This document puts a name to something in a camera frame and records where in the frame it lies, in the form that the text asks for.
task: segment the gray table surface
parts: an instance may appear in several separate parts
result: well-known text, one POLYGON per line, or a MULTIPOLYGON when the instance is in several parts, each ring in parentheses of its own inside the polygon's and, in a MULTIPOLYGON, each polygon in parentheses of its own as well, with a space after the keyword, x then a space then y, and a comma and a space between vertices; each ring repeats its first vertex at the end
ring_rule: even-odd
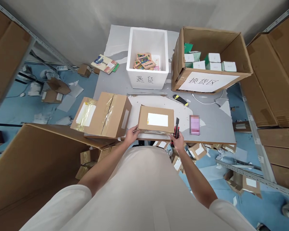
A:
MULTIPOLYGON (((168 55, 171 58, 179 33, 173 31, 167 31, 167 33, 168 55)), ((182 98, 190 101, 189 108, 193 111, 194 115, 199 115, 200 119, 202 120, 200 135, 190 135, 189 130, 187 129, 185 131, 181 131, 184 136, 184 140, 187 142, 204 143, 236 143, 228 100, 226 100, 226 102, 221 107, 216 103, 205 105, 197 102, 191 93, 171 91, 170 68, 166 83, 162 90, 133 89, 131 87, 126 71, 129 34, 130 27, 115 25, 111 26, 104 55, 118 61, 120 63, 120 67, 116 72, 112 72, 110 75, 102 71, 100 72, 93 98, 98 100, 101 92, 126 95, 127 93, 131 92, 163 91, 166 92, 170 98, 174 94, 178 94, 182 98)), ((218 99, 220 97, 227 99, 227 91, 224 90, 223 92, 219 92, 214 95, 194 94, 194 96, 200 102, 213 103, 214 99, 218 99)))

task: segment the person's hand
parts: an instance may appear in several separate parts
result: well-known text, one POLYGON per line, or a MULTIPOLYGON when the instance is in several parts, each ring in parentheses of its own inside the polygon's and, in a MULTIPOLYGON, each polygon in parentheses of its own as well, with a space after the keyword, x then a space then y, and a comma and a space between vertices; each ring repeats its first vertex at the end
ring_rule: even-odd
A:
POLYGON ((132 127, 131 129, 127 131, 126 137, 123 143, 130 146, 132 143, 135 142, 139 133, 140 133, 140 130, 137 131, 137 125, 135 127, 132 127))
POLYGON ((174 147, 178 153, 179 153, 179 151, 185 151, 185 149, 184 149, 184 137, 183 137, 181 132, 179 132, 179 138, 178 139, 174 138, 174 136, 171 134, 169 136, 172 139, 174 147))

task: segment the white cable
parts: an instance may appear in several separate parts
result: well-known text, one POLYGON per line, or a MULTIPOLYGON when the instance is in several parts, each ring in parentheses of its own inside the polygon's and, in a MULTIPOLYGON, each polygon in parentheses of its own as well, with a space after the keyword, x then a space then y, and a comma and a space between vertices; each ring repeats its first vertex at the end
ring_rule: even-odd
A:
POLYGON ((194 96, 193 93, 192 93, 192 96, 194 97, 194 99, 195 99, 196 101, 198 101, 199 103, 202 103, 202 102, 200 102, 199 100, 197 100, 197 99, 195 98, 195 96, 194 96))

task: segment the white shirt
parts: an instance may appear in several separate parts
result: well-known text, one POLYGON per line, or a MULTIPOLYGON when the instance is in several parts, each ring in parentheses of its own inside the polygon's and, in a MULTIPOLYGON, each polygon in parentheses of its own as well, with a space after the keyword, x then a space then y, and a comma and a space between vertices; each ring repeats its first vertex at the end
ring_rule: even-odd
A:
POLYGON ((59 191, 21 231, 255 230, 229 202, 209 209, 190 193, 166 152, 129 149, 109 181, 92 198, 83 185, 59 191))

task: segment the wall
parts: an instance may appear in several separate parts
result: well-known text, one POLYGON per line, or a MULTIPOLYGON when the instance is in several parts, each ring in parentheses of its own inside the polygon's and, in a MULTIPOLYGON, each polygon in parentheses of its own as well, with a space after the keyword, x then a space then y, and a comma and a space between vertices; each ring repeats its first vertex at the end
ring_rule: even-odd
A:
POLYGON ((241 31, 246 43, 289 8, 289 0, 0 0, 72 64, 105 50, 110 25, 179 31, 182 26, 241 31))

